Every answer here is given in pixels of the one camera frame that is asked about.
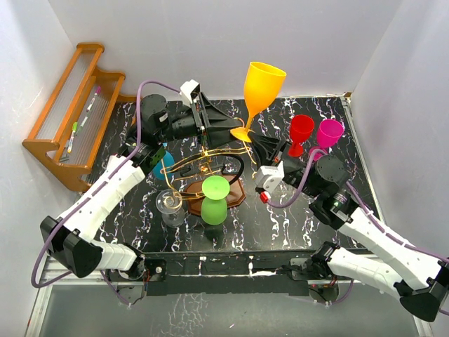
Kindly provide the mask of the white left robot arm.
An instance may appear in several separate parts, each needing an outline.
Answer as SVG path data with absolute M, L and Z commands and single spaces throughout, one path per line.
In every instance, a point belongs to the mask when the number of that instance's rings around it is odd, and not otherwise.
M 95 236 L 116 205 L 163 159 L 165 143 L 195 137 L 215 149 L 234 141 L 230 131 L 240 122 L 212 105 L 203 93 L 181 114 L 171 112 L 167 104 L 159 94 L 137 103 L 135 123 L 109 158 L 105 172 L 72 207 L 41 222 L 46 252 L 77 277 L 95 270 L 120 270 L 130 280 L 143 276 L 145 263 L 137 249 L 97 242 Z

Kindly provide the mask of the orange yellow plastic wine glass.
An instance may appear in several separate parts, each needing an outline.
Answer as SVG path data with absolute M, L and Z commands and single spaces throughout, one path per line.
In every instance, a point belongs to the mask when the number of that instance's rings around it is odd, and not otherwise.
M 276 99 L 287 73 L 273 65 L 252 61 L 249 64 L 243 87 L 243 97 L 248 110 L 245 126 L 233 128 L 230 132 L 238 140 L 250 143 L 250 126 L 255 116 L 267 109 Z

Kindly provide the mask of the red plastic wine glass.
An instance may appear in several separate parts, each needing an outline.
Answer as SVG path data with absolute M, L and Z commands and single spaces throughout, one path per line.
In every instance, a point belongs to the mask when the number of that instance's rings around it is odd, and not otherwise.
M 314 120 L 303 114 L 293 117 L 290 123 L 290 139 L 292 145 L 288 151 L 291 157 L 299 157 L 303 153 L 302 143 L 305 142 L 314 130 Z

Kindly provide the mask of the pink plastic wine glass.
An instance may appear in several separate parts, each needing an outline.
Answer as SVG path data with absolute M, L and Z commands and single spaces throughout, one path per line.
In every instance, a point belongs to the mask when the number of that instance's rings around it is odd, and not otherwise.
M 324 119 L 319 124 L 317 133 L 319 146 L 311 148 L 309 153 L 312 153 L 316 149 L 320 149 L 323 150 L 325 154 L 328 154 L 328 150 L 338 142 L 343 132 L 344 127 L 341 122 L 334 119 Z

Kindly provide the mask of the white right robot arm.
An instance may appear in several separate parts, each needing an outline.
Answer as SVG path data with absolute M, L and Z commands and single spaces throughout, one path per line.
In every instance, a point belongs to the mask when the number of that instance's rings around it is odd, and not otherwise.
M 311 256 L 318 277 L 342 276 L 368 284 L 426 322 L 444 312 L 448 259 L 417 248 L 377 219 L 338 157 L 313 150 L 302 163 L 288 156 L 292 143 L 256 133 L 250 133 L 250 146 L 257 157 L 256 190 L 263 203 L 282 209 L 305 194 L 313 199 L 309 209 L 321 223 L 377 256 L 371 260 L 326 242 Z

